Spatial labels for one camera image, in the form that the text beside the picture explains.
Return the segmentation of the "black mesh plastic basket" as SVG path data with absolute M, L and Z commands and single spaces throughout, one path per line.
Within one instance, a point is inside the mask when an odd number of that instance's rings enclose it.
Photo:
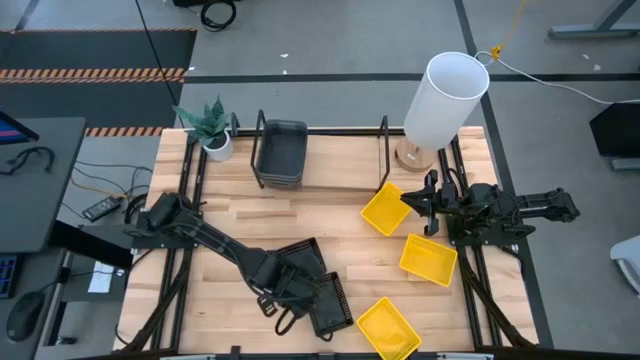
M 319 285 L 322 292 L 309 315 L 315 335 L 329 342 L 335 332 L 352 326 L 354 319 L 337 272 L 325 274 Z
M 327 267 L 315 237 L 311 237 L 276 250 L 314 279 L 327 272 Z

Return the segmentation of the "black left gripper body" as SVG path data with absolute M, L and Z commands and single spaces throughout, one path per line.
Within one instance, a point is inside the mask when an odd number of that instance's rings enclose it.
M 303 316 L 290 308 L 293 297 L 303 296 L 303 288 L 294 282 L 296 275 L 300 276 L 298 267 L 280 255 L 260 248 L 247 250 L 247 280 L 258 293 L 258 306 L 265 316 L 276 314 L 276 304 L 289 308 L 295 318 Z

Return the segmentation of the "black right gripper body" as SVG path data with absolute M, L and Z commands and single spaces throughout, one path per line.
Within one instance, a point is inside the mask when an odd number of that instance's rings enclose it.
M 426 236 L 433 236 L 439 231 L 437 214 L 450 215 L 459 209 L 458 190 L 453 182 L 443 182 L 439 190 L 435 189 L 438 182 L 438 171 L 430 170 L 425 177 L 425 186 L 430 193 L 427 195 L 428 224 L 424 228 Z

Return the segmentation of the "black keyboard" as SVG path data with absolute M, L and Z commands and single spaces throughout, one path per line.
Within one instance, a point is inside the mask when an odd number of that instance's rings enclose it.
M 0 299 L 9 299 L 13 296 L 21 265 L 21 255 L 0 254 Z

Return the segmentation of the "grey office desk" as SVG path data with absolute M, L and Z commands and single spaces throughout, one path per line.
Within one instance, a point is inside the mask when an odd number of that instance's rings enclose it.
M 50 147 L 56 158 L 50 173 L 44 172 L 48 156 L 41 152 L 12 176 L 0 175 L 0 253 L 34 253 L 48 245 L 86 128 L 82 117 L 23 118 L 20 123 L 39 140 L 0 145 L 0 170 L 34 146 Z

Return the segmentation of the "snake plant in white pot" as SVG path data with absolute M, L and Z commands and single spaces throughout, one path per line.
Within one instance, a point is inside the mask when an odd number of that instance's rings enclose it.
M 191 124 L 187 133 L 200 143 L 211 159 L 223 162 L 231 158 L 234 148 L 228 127 L 233 113 L 225 112 L 220 97 L 213 105 L 204 105 L 202 116 L 191 114 L 179 106 L 173 106 L 172 109 Z

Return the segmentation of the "white chair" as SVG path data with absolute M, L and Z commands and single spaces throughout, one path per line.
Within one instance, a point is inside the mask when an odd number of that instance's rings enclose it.
M 610 259 L 640 299 L 640 235 L 615 244 L 610 250 Z

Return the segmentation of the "yellow mesh plastic basket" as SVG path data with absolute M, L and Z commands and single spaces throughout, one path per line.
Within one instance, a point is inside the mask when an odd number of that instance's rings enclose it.
M 406 360 L 422 339 L 387 297 L 382 297 L 356 321 L 383 360 Z
M 402 190 L 387 182 L 361 211 L 363 219 L 385 236 L 390 236 L 410 213 L 401 200 Z
M 416 234 L 409 234 L 399 267 L 422 279 L 449 287 L 457 258 L 456 250 Z

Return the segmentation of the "black computer monitor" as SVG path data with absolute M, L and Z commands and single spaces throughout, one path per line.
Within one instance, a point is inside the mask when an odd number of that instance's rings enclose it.
M 36 142 L 39 135 L 13 117 L 0 111 L 0 145 Z

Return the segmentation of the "white shade table lamp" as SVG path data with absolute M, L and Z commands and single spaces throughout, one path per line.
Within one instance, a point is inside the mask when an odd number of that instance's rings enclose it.
M 410 172 L 428 170 L 489 85 L 485 65 L 470 55 L 443 52 L 432 57 L 405 116 L 404 137 L 395 148 L 399 166 Z

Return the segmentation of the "grey translucent plastic basket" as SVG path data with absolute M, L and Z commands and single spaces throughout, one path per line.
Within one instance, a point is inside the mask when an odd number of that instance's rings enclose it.
M 301 187 L 301 177 L 260 177 L 261 183 L 270 188 L 298 189 Z
M 308 128 L 304 122 L 270 119 L 265 122 L 257 174 L 260 177 L 301 177 L 304 172 Z

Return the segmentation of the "black computer mouse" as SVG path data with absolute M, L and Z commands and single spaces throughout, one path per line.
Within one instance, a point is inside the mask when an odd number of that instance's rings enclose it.
M 12 307 L 6 321 L 6 335 L 12 342 L 26 340 L 35 330 L 45 294 L 32 291 L 21 296 Z

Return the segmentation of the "black hazard striped floor mat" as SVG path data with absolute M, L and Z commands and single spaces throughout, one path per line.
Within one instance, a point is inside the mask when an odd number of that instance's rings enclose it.
M 194 28 L 0 31 L 0 111 L 81 117 L 88 137 L 158 136 L 179 126 Z

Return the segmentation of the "black aluminium table frame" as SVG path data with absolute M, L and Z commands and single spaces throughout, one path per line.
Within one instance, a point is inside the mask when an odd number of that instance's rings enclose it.
M 311 136 L 327 140 L 334 153 L 347 154 L 346 165 L 362 170 L 351 158 L 363 158 L 378 180 L 385 172 L 384 138 L 380 124 L 361 128 L 310 128 Z M 374 190 L 303 188 L 288 191 L 259 188 L 249 164 L 255 130 L 234 138 L 234 154 L 225 162 L 208 161 L 201 202 L 207 222 L 248 246 L 276 249 L 316 237 L 329 271 L 337 271 L 354 322 L 382 297 L 401 312 L 421 339 L 418 352 L 464 352 L 473 350 L 472 335 L 461 277 L 456 267 L 452 283 L 443 287 L 422 280 L 398 266 L 406 238 L 422 233 L 425 223 L 411 211 L 391 236 L 375 230 L 360 212 L 374 197 Z M 484 129 L 463 127 L 459 140 L 470 182 L 496 182 Z M 187 142 L 180 129 L 165 129 L 157 150 L 148 203 L 162 191 L 178 188 Z M 529 341 L 538 343 L 529 297 L 516 258 L 492 247 L 483 247 L 493 297 L 508 319 Z M 119 335 L 131 341 L 156 307 L 167 250 L 160 248 L 145 257 L 129 277 Z M 179 354 L 229 354 L 240 346 L 242 359 L 252 356 L 318 358 L 320 355 L 372 355 L 380 359 L 371 343 L 354 323 L 335 333 L 331 342 L 314 335 L 309 316 L 294 324 L 284 336 L 274 332 L 279 314 L 266 318 L 253 294 L 241 281 L 237 269 L 219 255 L 198 246 L 187 285 Z

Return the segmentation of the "black box on floor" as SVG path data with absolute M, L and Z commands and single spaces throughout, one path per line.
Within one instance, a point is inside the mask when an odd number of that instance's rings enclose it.
M 600 155 L 640 158 L 640 104 L 614 103 L 589 125 Z

